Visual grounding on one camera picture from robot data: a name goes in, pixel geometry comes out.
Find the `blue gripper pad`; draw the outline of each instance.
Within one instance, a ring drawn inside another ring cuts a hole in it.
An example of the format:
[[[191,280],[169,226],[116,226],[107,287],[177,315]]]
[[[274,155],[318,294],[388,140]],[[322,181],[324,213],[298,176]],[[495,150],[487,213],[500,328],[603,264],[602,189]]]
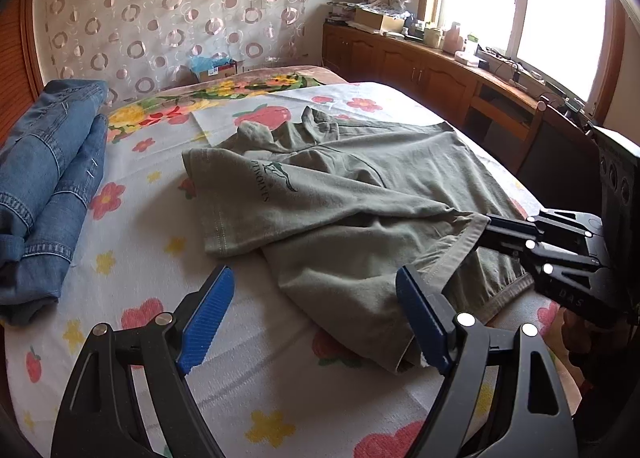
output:
[[[449,353],[447,330],[444,326],[444,323],[451,324],[450,318],[446,319],[444,317],[444,319],[440,319],[438,314],[444,309],[439,308],[440,305],[436,303],[437,310],[434,310],[433,305],[426,300],[420,291],[420,286],[416,279],[419,279],[422,284],[424,282],[419,278],[417,272],[414,271],[412,273],[407,269],[407,266],[401,267],[396,272],[396,296],[398,297],[398,302],[411,325],[411,329],[414,331],[424,359],[431,366],[437,368],[440,374],[444,375],[454,364]],[[442,313],[451,317],[455,314],[450,305]]]
[[[184,374],[202,364],[226,309],[234,297],[234,273],[225,267],[182,330],[182,349],[176,365]]]

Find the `metal screw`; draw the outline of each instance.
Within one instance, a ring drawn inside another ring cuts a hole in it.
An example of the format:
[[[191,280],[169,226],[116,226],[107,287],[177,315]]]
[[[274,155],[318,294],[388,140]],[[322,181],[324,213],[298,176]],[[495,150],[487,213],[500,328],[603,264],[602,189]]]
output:
[[[456,316],[456,320],[462,324],[462,326],[473,326],[476,322],[476,318],[466,312],[459,313]]]
[[[159,313],[158,315],[156,315],[156,324],[159,324],[160,326],[164,326],[166,324],[169,324],[173,320],[174,320],[174,316],[172,316],[168,312],[162,312],[162,313]]]
[[[529,337],[535,337],[538,335],[538,329],[531,323],[525,323],[522,325],[522,332]]]
[[[107,333],[107,325],[105,323],[100,323],[94,326],[94,329],[91,330],[94,335],[104,335]]]

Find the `wooden headboard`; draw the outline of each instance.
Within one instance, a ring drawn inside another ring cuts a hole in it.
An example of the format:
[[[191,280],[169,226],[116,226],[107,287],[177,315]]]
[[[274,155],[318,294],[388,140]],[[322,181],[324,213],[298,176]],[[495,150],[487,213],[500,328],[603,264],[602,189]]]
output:
[[[33,0],[11,0],[0,13],[0,144],[42,88]]]

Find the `wooden chair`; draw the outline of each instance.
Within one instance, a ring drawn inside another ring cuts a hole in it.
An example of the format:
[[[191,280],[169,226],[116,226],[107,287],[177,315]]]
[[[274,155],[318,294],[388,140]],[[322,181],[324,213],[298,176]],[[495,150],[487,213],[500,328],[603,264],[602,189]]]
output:
[[[596,143],[544,102],[538,104],[516,178],[544,207],[602,213],[600,155]]]

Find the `cabinet door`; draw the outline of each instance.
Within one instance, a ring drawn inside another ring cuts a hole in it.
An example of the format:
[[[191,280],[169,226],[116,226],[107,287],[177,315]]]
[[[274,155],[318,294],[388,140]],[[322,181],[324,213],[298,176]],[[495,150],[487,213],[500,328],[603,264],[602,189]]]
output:
[[[351,52],[348,80],[351,82],[378,80],[376,45],[363,39],[354,39],[348,43]]]
[[[383,47],[380,59],[380,82],[416,98],[418,93],[417,73],[420,61],[417,56],[398,49]]]
[[[322,37],[322,60],[329,70],[340,76],[346,76],[349,71],[349,45],[346,34],[338,27],[324,28]]]
[[[426,58],[418,84],[422,104],[454,126],[463,126],[477,84],[471,72],[452,61]]]

